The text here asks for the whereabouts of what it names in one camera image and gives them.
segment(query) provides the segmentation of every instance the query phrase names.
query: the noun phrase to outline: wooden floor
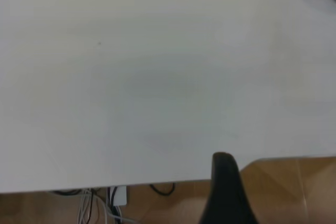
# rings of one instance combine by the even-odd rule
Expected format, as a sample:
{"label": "wooden floor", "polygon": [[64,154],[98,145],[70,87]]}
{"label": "wooden floor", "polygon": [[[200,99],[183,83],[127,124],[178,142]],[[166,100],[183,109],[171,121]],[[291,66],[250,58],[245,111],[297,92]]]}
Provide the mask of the wooden floor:
{"label": "wooden floor", "polygon": [[[256,162],[242,171],[242,178],[260,223],[336,223],[336,158]],[[170,186],[157,185],[162,190]],[[209,181],[178,183],[169,197],[147,185],[133,186],[123,215],[143,224],[198,223],[208,193]],[[74,224],[78,200],[49,193],[1,195],[0,224]],[[95,205],[93,213],[92,224],[104,223],[101,208]]]}

